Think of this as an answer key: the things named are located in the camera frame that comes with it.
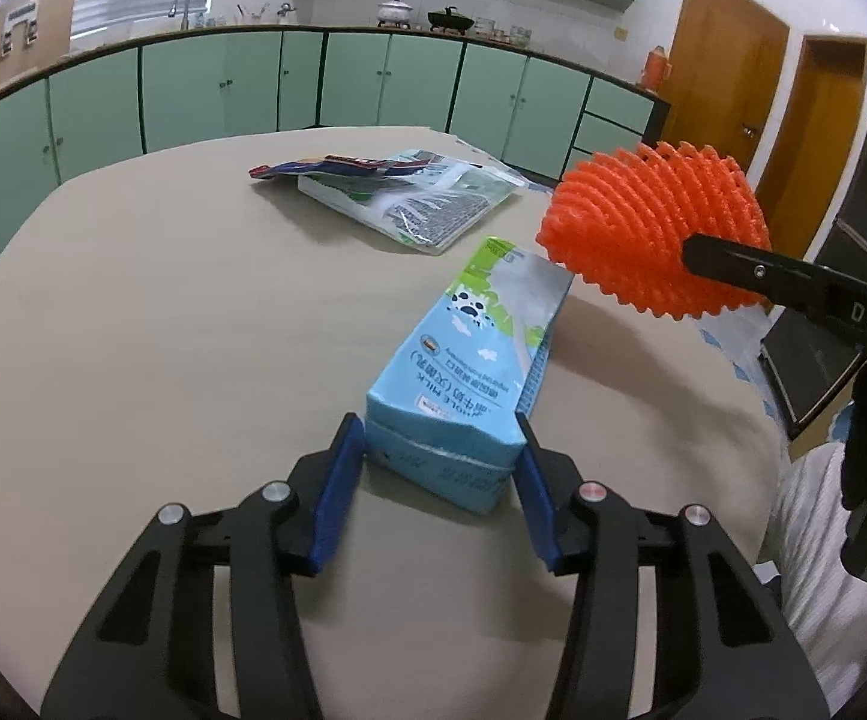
doorway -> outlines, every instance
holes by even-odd
[[[790,28],[752,0],[683,0],[662,139],[713,146],[746,172],[760,144]]]
[[[804,39],[790,104],[757,186],[773,250],[806,254],[840,183],[866,90],[867,39]]]

metal bolt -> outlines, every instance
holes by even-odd
[[[599,503],[607,496],[607,488],[599,482],[584,482],[580,485],[580,497],[587,503]]]
[[[286,482],[271,482],[263,488],[262,495],[270,503],[283,503],[287,498],[290,498],[292,491]]]
[[[157,514],[157,519],[164,525],[176,525],[184,518],[184,508],[178,503],[168,503]]]
[[[698,503],[686,507],[683,514],[689,524],[696,525],[698,528],[702,528],[710,522],[710,510]]]

white pants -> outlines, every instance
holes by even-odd
[[[867,583],[840,565],[848,512],[840,505],[842,443],[817,447],[780,480],[763,560],[782,577],[782,611],[836,712],[867,669]]]

round table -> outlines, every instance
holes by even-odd
[[[0,256],[0,668],[38,707],[70,637],[163,503],[235,506],[325,448],[482,238],[537,250],[520,191],[439,257],[250,167],[420,146],[419,127],[197,143],[54,191]],[[576,280],[532,423],[633,505],[708,504],[756,557],[780,439],[692,322]],[[654,610],[641,593],[641,632]],[[512,490],[489,517],[365,466],[334,563],[295,581],[328,717],[542,718],[572,579],[534,557]],[[235,706],[218,572],[221,709]],[[638,663],[634,706],[649,703]]]

orange object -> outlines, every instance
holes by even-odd
[[[640,85],[643,89],[656,92],[660,84],[670,77],[673,65],[667,59],[667,52],[663,46],[657,46],[646,55],[646,65],[643,66],[643,74],[640,77]]]
[[[660,143],[595,154],[570,170],[537,243],[552,262],[641,313],[681,319],[758,302],[756,293],[686,270],[681,249],[694,233],[770,249],[763,212],[732,157]]]

